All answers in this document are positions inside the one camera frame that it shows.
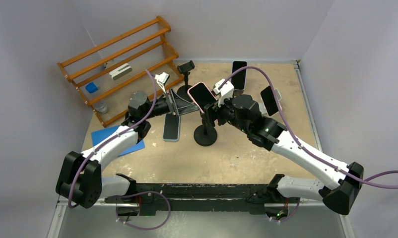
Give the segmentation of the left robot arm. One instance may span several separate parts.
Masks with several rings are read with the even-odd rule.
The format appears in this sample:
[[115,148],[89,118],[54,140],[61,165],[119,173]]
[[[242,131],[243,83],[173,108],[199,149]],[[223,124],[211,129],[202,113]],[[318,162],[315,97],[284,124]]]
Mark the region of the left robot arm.
[[104,169],[126,149],[139,144],[148,134],[149,118],[169,114],[181,116],[198,111],[192,102],[172,90],[166,96],[150,100],[143,91],[131,94],[128,111],[120,126],[106,139],[82,152],[66,154],[56,185],[56,193],[68,199],[69,208],[92,207],[98,199],[117,196],[130,203],[136,188],[128,176],[103,177]]

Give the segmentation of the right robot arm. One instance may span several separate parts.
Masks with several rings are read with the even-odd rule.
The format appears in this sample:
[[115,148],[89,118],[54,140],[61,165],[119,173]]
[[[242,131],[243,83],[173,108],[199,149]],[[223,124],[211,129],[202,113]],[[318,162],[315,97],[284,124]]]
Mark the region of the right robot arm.
[[359,194],[364,168],[336,160],[290,133],[282,123],[263,116],[250,95],[199,104],[202,119],[210,126],[228,123],[245,133],[256,146],[281,155],[315,176],[314,180],[282,175],[267,188],[270,200],[302,197],[321,201],[332,211],[348,215]]

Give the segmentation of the pink case phone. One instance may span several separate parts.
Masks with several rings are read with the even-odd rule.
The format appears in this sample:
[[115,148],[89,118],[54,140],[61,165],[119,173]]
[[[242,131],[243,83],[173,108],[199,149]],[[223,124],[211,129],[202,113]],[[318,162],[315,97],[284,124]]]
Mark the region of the pink case phone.
[[199,111],[204,113],[206,105],[212,105],[217,101],[215,96],[204,82],[198,82],[187,90],[188,96],[198,106]]

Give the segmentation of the black phone stand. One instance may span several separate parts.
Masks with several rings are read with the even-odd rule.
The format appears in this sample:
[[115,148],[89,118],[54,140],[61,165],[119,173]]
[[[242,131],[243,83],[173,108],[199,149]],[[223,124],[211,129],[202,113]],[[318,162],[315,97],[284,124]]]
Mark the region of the black phone stand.
[[194,130],[194,140],[200,146],[211,146],[217,141],[215,122],[201,114],[202,125]]
[[188,90],[192,87],[189,85],[189,75],[191,70],[195,68],[194,62],[190,60],[189,62],[177,66],[177,70],[180,74],[183,75],[184,85],[182,85],[178,90],[177,94],[180,98],[192,102],[192,99],[188,95]]

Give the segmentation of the light blue case phone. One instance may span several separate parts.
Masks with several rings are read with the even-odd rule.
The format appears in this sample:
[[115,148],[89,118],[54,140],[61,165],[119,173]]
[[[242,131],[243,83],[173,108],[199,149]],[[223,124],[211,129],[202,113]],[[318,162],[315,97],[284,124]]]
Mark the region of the light blue case phone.
[[178,141],[180,138],[181,118],[173,114],[166,114],[163,126],[164,141]]

